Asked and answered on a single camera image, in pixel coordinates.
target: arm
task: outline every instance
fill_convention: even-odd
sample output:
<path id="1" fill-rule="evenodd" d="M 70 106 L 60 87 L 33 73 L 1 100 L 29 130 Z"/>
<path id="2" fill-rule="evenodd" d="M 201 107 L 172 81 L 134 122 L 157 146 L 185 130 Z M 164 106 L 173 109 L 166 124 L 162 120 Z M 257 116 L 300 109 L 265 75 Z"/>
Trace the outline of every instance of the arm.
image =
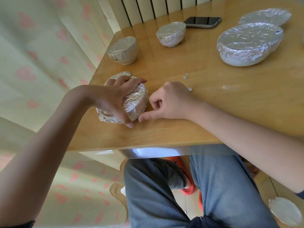
<path id="1" fill-rule="evenodd" d="M 179 82 L 166 83 L 151 95 L 150 102 L 154 111 L 143 113 L 140 121 L 191 120 L 294 192 L 304 190 L 304 144 L 301 141 L 199 101 Z"/>
<path id="2" fill-rule="evenodd" d="M 75 130 L 90 107 L 133 126 L 121 102 L 132 87 L 145 80 L 129 79 L 112 80 L 113 86 L 79 86 L 64 96 L 37 135 L 0 173 L 0 227 L 36 219 Z"/>

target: curtain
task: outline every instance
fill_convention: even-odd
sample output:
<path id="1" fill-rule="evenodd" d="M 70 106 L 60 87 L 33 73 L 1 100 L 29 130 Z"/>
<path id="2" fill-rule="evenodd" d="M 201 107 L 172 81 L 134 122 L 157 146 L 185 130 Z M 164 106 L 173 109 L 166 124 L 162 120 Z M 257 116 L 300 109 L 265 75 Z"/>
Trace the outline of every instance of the curtain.
<path id="1" fill-rule="evenodd" d="M 91 80 L 114 36 L 99 1 L 0 0 L 0 170 Z M 35 227 L 128 226 L 125 158 L 87 156 L 66 153 Z"/>

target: leg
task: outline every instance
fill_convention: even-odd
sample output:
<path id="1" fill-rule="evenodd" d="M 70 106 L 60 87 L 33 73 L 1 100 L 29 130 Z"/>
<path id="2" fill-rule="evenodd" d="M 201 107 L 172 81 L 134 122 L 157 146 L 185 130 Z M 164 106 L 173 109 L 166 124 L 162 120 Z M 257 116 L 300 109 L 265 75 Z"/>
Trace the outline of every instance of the leg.
<path id="1" fill-rule="evenodd" d="M 234 228 L 279 227 L 237 155 L 192 154 L 190 167 L 202 192 L 204 215 Z"/>
<path id="2" fill-rule="evenodd" d="M 189 223 L 171 191 L 186 185 L 185 175 L 175 163 L 159 158 L 130 159 L 124 180 L 132 228 L 182 228 Z"/>

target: person's left arm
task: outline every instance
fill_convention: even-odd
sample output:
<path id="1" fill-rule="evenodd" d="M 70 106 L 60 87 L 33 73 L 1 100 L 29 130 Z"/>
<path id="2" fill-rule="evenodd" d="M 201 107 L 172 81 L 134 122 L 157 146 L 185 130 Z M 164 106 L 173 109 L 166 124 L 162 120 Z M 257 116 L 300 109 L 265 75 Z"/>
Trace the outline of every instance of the person's left arm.
<path id="1" fill-rule="evenodd" d="M 36 136 L 0 172 L 0 227 L 22 225 L 37 218 L 67 147 L 90 107 L 107 111 L 133 127 L 122 99 L 146 80 L 129 79 L 122 76 L 110 80 L 111 86 L 79 86 L 64 96 Z"/>

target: person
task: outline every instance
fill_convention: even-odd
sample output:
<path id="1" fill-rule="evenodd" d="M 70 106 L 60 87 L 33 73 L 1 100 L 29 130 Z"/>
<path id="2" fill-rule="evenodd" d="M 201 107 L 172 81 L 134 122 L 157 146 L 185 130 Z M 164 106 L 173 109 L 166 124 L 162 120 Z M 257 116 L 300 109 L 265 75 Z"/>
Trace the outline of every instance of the person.
<path id="1" fill-rule="evenodd" d="M 74 132 L 90 107 L 98 107 L 132 128 L 121 103 L 142 78 L 122 76 L 110 86 L 86 85 L 69 91 L 36 136 L 0 173 L 0 227 L 32 227 Z M 245 121 L 193 97 L 180 82 L 166 82 L 150 98 L 153 111 L 139 121 L 190 120 L 219 138 L 262 171 L 303 198 L 304 144 Z M 184 188 L 187 178 L 173 162 L 128 160 L 127 203 L 137 227 L 278 227 L 237 155 L 191 155 L 191 173 L 203 196 L 204 217 L 192 221 L 170 189 Z"/>

